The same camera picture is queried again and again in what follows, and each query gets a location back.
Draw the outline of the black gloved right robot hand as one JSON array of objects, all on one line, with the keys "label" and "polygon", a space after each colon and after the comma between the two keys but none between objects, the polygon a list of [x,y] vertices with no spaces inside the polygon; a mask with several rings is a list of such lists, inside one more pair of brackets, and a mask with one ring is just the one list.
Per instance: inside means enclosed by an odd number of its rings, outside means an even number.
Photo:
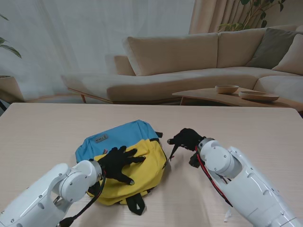
[{"label": "black gloved right robot hand", "polygon": [[170,145],[177,145],[187,150],[195,151],[196,146],[206,137],[199,135],[195,130],[183,128],[178,134],[167,141]]}]

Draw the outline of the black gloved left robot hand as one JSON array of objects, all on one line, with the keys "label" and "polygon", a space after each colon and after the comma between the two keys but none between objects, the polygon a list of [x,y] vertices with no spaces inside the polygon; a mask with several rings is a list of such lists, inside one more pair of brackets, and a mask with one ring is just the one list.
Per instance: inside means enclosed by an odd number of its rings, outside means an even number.
[{"label": "black gloved left robot hand", "polygon": [[137,149],[126,151],[126,146],[114,147],[108,154],[98,160],[102,171],[105,171],[106,178],[115,179],[119,182],[134,185],[134,180],[122,173],[125,166],[132,163],[142,163],[146,157],[135,157]]}]

